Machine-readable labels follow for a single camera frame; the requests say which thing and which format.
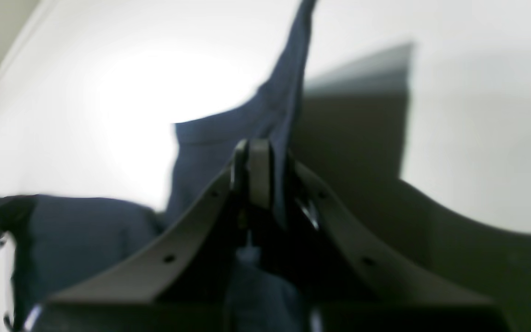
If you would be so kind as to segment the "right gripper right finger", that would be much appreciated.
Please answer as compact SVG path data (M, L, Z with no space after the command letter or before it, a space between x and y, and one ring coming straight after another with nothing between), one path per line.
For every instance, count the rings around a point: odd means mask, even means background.
M299 162L292 165L315 208L315 235L341 254L364 286L383 302L404 306L491 306L486 296L447 281L401 255L365 227L331 187Z

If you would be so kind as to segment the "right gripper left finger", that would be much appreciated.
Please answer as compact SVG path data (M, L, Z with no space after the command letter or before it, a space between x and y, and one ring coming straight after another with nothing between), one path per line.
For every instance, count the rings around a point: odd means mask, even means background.
M47 307L118 307L154 302L221 302L246 225L248 141L194 205L142 251L105 273L64 290Z

